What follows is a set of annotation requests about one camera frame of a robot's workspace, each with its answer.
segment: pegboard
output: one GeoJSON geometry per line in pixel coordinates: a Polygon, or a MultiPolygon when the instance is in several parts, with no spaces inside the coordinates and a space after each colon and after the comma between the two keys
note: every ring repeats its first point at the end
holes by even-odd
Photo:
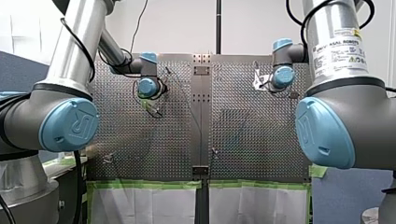
{"type": "Polygon", "coordinates": [[[254,65],[261,75],[272,72],[272,57],[212,57],[212,121],[209,139],[213,179],[258,179],[308,182],[309,160],[301,150],[294,111],[310,85],[309,68],[294,65],[296,78],[290,99],[255,91],[254,65]]]}
{"type": "Polygon", "coordinates": [[[169,89],[156,103],[162,119],[153,118],[136,101],[137,78],[113,75],[98,61],[96,72],[93,98],[101,118],[87,152],[88,178],[190,180],[191,56],[159,57],[158,74],[169,89]]]}
{"type": "MultiPolygon", "coordinates": [[[[157,103],[162,119],[152,118],[135,101],[136,78],[112,75],[107,65],[96,62],[92,87],[101,120],[87,152],[90,180],[191,180],[192,166],[199,161],[211,167],[212,179],[309,181],[309,161],[294,130],[299,100],[275,98],[252,87],[253,62],[262,75],[270,74],[271,57],[210,56],[205,62],[209,77],[202,78],[194,74],[199,65],[194,55],[159,56],[158,74],[169,87],[157,103]],[[197,94],[200,87],[205,97],[197,94]],[[207,160],[197,159],[203,155],[207,160]]],[[[295,69],[292,90],[303,96],[309,70],[299,64],[295,69]]]]}

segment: metal post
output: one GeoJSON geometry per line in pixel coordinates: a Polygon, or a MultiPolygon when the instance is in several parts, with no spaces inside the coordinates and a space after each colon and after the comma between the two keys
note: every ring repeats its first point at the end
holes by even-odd
{"type": "MultiPolygon", "coordinates": [[[[73,33],[82,41],[94,59],[107,14],[106,0],[71,0],[65,20],[73,33]]],[[[76,40],[63,28],[58,39],[46,79],[40,83],[66,86],[89,93],[90,64],[76,44],[76,40]]]]}
{"type": "MultiPolygon", "coordinates": [[[[324,0],[304,0],[304,14],[305,16],[324,0]]],[[[342,72],[334,73],[332,70],[324,71],[323,74],[315,73],[315,69],[322,66],[321,61],[314,60],[313,49],[320,49],[320,47],[328,45],[332,47],[333,41],[348,39],[344,32],[358,32],[357,35],[348,35],[352,38],[359,36],[359,24],[355,8],[356,0],[339,0],[330,3],[328,6],[320,9],[310,19],[306,27],[306,39],[308,43],[308,52],[310,59],[310,69],[312,79],[315,80],[313,86],[320,83],[343,78],[343,77],[365,77],[368,76],[366,69],[347,67],[342,68],[342,72]]],[[[357,46],[357,50],[363,50],[362,45],[357,46]]]]}
{"type": "Polygon", "coordinates": [[[216,11],[216,54],[221,54],[221,0],[218,0],[216,11]]]}
{"type": "Polygon", "coordinates": [[[123,64],[126,59],[119,45],[106,28],[103,29],[102,36],[100,38],[99,50],[104,54],[110,64],[123,64]]]}

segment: white fabric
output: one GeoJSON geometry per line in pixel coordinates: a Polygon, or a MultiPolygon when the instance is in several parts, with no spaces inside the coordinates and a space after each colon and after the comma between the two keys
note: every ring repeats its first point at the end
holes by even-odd
{"type": "MultiPolygon", "coordinates": [[[[307,190],[210,189],[210,224],[305,224],[307,190]]],[[[96,189],[91,224],[194,224],[195,189],[96,189]]]]}
{"type": "Polygon", "coordinates": [[[210,189],[210,224],[305,224],[307,190],[210,189]]]}
{"type": "Polygon", "coordinates": [[[194,224],[195,189],[96,189],[91,224],[194,224]]]}

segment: cable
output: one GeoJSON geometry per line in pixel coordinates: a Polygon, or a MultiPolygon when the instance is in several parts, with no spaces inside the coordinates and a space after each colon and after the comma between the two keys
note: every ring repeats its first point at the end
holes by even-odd
{"type": "Polygon", "coordinates": [[[143,6],[142,12],[140,13],[139,19],[137,19],[136,30],[134,31],[134,36],[132,37],[132,44],[131,44],[131,52],[134,49],[134,38],[136,37],[137,31],[139,31],[140,20],[142,19],[143,13],[146,11],[146,7],[148,6],[149,0],[146,0],[145,5],[143,6]]]}
{"type": "Polygon", "coordinates": [[[303,25],[302,22],[300,22],[297,18],[294,17],[293,13],[291,12],[290,9],[290,0],[286,0],[286,10],[288,11],[289,17],[297,24],[299,24],[300,26],[303,25]]]}
{"type": "Polygon", "coordinates": [[[8,205],[6,204],[6,202],[4,201],[1,195],[0,195],[0,205],[3,207],[3,210],[6,213],[9,224],[16,224],[14,215],[12,215],[11,210],[9,210],[8,205]]]}
{"type": "Polygon", "coordinates": [[[168,67],[165,67],[165,69],[166,69],[168,75],[171,75],[171,74],[175,74],[176,75],[178,87],[180,88],[180,90],[182,91],[183,95],[185,96],[184,100],[186,102],[187,107],[190,110],[191,116],[194,119],[195,124],[197,125],[197,128],[199,130],[199,134],[200,134],[200,143],[202,143],[202,129],[201,129],[201,125],[199,124],[198,119],[195,117],[194,113],[192,112],[190,103],[189,103],[189,101],[187,99],[188,94],[186,94],[186,92],[184,92],[184,90],[183,90],[183,86],[181,84],[181,81],[180,81],[180,78],[178,76],[178,73],[172,72],[168,67]]]}
{"type": "Polygon", "coordinates": [[[66,21],[64,20],[64,18],[61,18],[61,23],[64,25],[64,28],[66,28],[66,30],[70,33],[71,36],[74,37],[74,39],[77,41],[76,45],[82,50],[82,52],[85,54],[85,57],[88,60],[88,63],[90,64],[90,68],[91,68],[91,77],[90,77],[90,82],[92,82],[95,79],[95,64],[93,62],[93,59],[90,55],[90,53],[88,52],[87,48],[85,48],[84,44],[82,43],[82,41],[78,38],[78,36],[76,36],[72,29],[70,29],[70,27],[67,25],[66,21]]]}
{"type": "MultiPolygon", "coordinates": [[[[294,15],[293,15],[292,12],[291,12],[291,9],[290,9],[290,0],[286,0],[286,10],[288,11],[288,14],[289,14],[290,18],[291,18],[294,22],[296,22],[297,24],[301,25],[300,38],[301,38],[301,41],[303,42],[303,45],[304,45],[304,48],[305,48],[305,49],[308,49],[308,44],[306,43],[306,40],[305,40],[304,30],[305,30],[305,27],[306,27],[306,25],[308,24],[309,20],[311,20],[311,18],[315,15],[315,13],[317,13],[319,10],[321,10],[322,8],[328,6],[331,2],[334,2],[334,1],[336,1],[336,0],[327,0],[327,1],[322,2],[322,3],[319,4],[317,7],[314,7],[314,8],[306,15],[306,17],[304,18],[304,21],[303,21],[303,22],[300,22],[299,20],[297,20],[296,17],[294,17],[294,15]]],[[[364,24],[362,24],[362,25],[360,26],[360,29],[363,29],[365,26],[367,26],[367,25],[372,21],[374,15],[375,15],[375,5],[374,5],[373,1],[372,1],[372,0],[363,0],[363,1],[369,6],[369,8],[370,8],[370,15],[369,15],[367,21],[366,21],[364,24]]]]}
{"type": "Polygon", "coordinates": [[[81,165],[81,157],[79,156],[78,151],[74,151],[74,156],[76,160],[76,169],[77,169],[77,202],[76,202],[76,210],[73,218],[73,224],[79,223],[79,217],[81,214],[81,206],[82,206],[82,188],[83,188],[83,179],[82,179],[82,165],[81,165]]]}
{"type": "Polygon", "coordinates": [[[396,92],[396,89],[392,88],[392,87],[386,87],[385,90],[386,91],[391,91],[391,92],[396,92]]]}
{"type": "MultiPolygon", "coordinates": [[[[134,95],[134,89],[136,86],[136,82],[137,80],[134,81],[134,83],[132,84],[132,97],[134,98],[134,101],[138,104],[138,105],[142,105],[141,102],[135,97],[134,95]]],[[[163,118],[163,114],[158,112],[157,110],[155,111],[155,114],[157,114],[158,116],[155,116],[155,114],[151,113],[148,109],[145,108],[145,110],[155,119],[162,119],[163,118]]]]}
{"type": "Polygon", "coordinates": [[[114,70],[116,70],[116,72],[118,72],[120,75],[123,75],[123,76],[125,76],[125,77],[128,77],[128,76],[125,75],[125,73],[121,72],[118,68],[119,68],[119,67],[123,67],[123,66],[128,66],[129,73],[132,74],[131,63],[132,63],[132,58],[133,58],[133,56],[132,56],[132,53],[129,52],[128,50],[126,50],[126,49],[121,49],[121,50],[124,51],[124,52],[126,52],[127,54],[129,54],[129,59],[130,59],[130,60],[128,60],[128,58],[125,57],[124,62],[122,62],[121,64],[112,64],[112,63],[108,62],[108,61],[103,57],[102,52],[101,52],[100,50],[99,50],[99,57],[100,57],[100,59],[102,60],[103,63],[107,64],[108,66],[110,66],[111,68],[113,68],[114,70]]]}

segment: gray wall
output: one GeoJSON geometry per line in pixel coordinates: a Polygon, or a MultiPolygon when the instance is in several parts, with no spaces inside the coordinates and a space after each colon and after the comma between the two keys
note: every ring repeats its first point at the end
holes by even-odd
{"type": "Polygon", "coordinates": [[[360,224],[364,210],[381,204],[381,189],[391,180],[391,171],[330,168],[312,182],[314,224],[360,224]]]}
{"type": "MultiPolygon", "coordinates": [[[[33,85],[43,79],[48,66],[0,51],[0,91],[31,91],[33,85]]],[[[49,161],[56,153],[39,152],[40,160],[49,161]]]]}

